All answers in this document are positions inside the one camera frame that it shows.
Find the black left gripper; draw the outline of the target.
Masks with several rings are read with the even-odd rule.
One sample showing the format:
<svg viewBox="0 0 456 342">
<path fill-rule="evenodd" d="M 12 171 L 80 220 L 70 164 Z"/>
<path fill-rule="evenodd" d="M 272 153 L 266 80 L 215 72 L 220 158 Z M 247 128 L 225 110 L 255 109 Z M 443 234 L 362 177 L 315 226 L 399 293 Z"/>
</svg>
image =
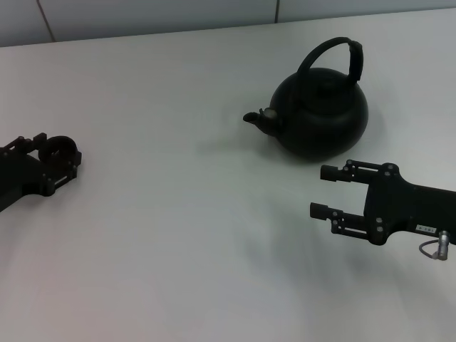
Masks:
<svg viewBox="0 0 456 342">
<path fill-rule="evenodd" d="M 45 133 L 32 139 L 18 136 L 1 147 L 1 211 L 27 195 L 50 197 L 77 178 L 82 153 L 48 154 L 45 151 L 47 140 Z M 30 156 L 35 150 L 38 160 Z"/>
</svg>

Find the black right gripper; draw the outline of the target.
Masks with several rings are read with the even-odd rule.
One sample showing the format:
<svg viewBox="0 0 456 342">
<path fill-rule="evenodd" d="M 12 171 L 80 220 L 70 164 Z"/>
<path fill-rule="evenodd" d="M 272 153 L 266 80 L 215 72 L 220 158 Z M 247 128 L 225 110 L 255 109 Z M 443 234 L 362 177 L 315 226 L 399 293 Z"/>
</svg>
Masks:
<svg viewBox="0 0 456 342">
<path fill-rule="evenodd" d="M 403 179 L 397 165 L 382 165 L 347 160 L 338 169 L 322 165 L 320 179 L 330 182 L 368 184 L 363 215 L 350 214 L 324 204 L 312 202 L 310 217 L 329 220 L 331 232 L 374 245 L 384 245 L 396 232 L 411 232 L 439 237 L 447 232 L 455 243 L 455 192 L 422 185 Z"/>
</svg>

